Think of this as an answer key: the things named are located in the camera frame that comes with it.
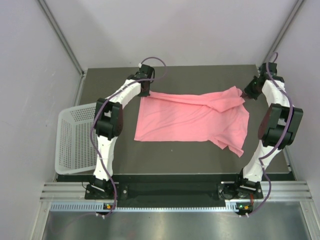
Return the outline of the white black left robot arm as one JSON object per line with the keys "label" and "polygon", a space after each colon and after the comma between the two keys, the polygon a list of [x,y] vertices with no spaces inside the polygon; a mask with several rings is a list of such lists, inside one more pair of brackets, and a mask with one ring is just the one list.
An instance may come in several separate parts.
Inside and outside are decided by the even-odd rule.
{"label": "white black left robot arm", "polygon": [[109,198],[116,188],[112,180],[112,162],[116,141],[124,127],[124,108],[136,96],[149,96],[154,78],[155,69],[141,63],[138,71],[130,75],[115,93],[96,102],[89,136],[97,160],[90,184],[102,198]]}

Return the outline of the pink t shirt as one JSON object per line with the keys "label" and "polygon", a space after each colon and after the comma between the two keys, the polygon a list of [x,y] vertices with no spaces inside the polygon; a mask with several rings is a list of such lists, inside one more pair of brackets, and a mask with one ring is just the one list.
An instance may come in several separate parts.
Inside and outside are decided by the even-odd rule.
{"label": "pink t shirt", "polygon": [[201,95],[151,92],[140,101],[134,139],[140,142],[210,141],[241,157],[250,118],[242,93],[235,86]]}

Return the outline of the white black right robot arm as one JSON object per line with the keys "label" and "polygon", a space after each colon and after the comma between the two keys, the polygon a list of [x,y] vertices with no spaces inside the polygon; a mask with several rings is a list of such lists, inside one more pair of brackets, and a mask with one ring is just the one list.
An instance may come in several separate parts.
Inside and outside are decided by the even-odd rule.
{"label": "white black right robot arm", "polygon": [[304,114],[301,108],[294,107],[275,62],[263,63],[259,76],[242,93],[244,98],[254,100],[260,95],[265,96],[268,110],[258,129],[257,149],[233,185],[233,192],[239,198],[263,197],[260,182],[266,176],[266,169],[278,153],[293,143]]}

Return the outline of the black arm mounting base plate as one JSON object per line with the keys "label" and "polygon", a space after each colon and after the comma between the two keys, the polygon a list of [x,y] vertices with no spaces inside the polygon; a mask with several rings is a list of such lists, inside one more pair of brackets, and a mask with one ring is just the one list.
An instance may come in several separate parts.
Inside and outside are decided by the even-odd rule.
{"label": "black arm mounting base plate", "polygon": [[114,175],[88,178],[86,200],[117,201],[118,207],[217,207],[226,200],[262,200],[260,182],[242,174]]}

